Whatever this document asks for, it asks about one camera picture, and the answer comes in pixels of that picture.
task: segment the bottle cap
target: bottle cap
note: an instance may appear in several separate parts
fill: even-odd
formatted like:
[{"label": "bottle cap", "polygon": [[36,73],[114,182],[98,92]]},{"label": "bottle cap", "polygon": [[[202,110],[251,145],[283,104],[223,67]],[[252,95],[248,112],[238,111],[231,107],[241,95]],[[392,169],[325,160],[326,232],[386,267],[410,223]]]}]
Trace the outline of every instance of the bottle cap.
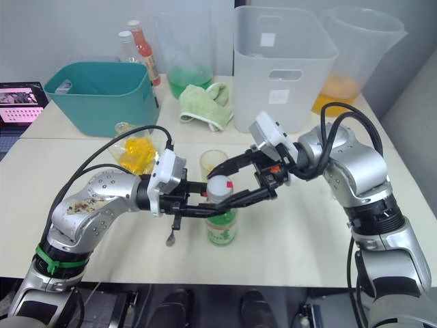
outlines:
[{"label": "bottle cap", "polygon": [[120,37],[120,41],[123,43],[133,42],[134,40],[134,37],[130,31],[121,31],[118,33],[118,36]]},{"label": "bottle cap", "polygon": [[131,31],[138,31],[141,29],[140,22],[136,19],[128,21],[128,26]]},{"label": "bottle cap", "polygon": [[234,192],[232,181],[227,176],[213,176],[206,186],[208,199],[218,204],[228,198]]}]

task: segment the teal plastic bin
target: teal plastic bin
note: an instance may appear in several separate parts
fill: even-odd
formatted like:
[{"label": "teal plastic bin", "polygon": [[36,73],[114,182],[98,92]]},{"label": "teal plastic bin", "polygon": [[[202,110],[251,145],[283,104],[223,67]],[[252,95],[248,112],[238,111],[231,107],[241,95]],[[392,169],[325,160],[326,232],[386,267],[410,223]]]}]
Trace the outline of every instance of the teal plastic bin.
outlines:
[{"label": "teal plastic bin", "polygon": [[[59,93],[68,82],[70,89]],[[62,68],[44,91],[86,135],[114,137],[118,122],[155,124],[159,115],[142,64],[80,61]]]}]

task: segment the green strap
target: green strap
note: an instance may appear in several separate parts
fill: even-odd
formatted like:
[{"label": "green strap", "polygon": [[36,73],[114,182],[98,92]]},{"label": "green strap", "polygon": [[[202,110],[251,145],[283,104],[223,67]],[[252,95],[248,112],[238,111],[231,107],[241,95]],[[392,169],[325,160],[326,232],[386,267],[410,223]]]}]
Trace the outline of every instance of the green strap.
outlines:
[{"label": "green strap", "polygon": [[88,259],[84,261],[78,261],[78,262],[60,262],[60,261],[54,261],[45,251],[42,250],[42,248],[38,245],[35,249],[36,255],[41,257],[41,259],[47,263],[47,271],[52,275],[54,274],[58,268],[61,269],[71,269],[71,268],[77,268],[85,266],[88,263]]}]

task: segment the clear plastic pitcher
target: clear plastic pitcher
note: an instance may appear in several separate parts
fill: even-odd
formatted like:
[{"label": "clear plastic pitcher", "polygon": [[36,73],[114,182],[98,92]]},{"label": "clear plastic pitcher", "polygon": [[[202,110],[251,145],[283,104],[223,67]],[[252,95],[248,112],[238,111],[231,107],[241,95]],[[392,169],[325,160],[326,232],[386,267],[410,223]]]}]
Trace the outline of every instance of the clear plastic pitcher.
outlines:
[{"label": "clear plastic pitcher", "polygon": [[212,83],[211,15],[203,6],[172,10],[154,14],[153,21],[171,93],[179,98],[188,84],[206,89]]},{"label": "clear plastic pitcher", "polygon": [[[320,20],[337,45],[339,56],[314,103],[316,113],[332,101],[352,104],[382,56],[407,34],[399,19],[359,7],[325,10]],[[344,111],[331,107],[326,114],[337,116]]]}]

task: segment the laptop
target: laptop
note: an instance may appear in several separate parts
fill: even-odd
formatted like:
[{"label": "laptop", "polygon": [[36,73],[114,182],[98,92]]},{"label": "laptop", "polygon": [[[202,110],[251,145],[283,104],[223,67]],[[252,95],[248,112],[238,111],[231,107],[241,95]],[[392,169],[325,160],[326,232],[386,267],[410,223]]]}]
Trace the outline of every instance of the laptop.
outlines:
[{"label": "laptop", "polygon": [[39,82],[0,83],[0,160],[47,104]]}]

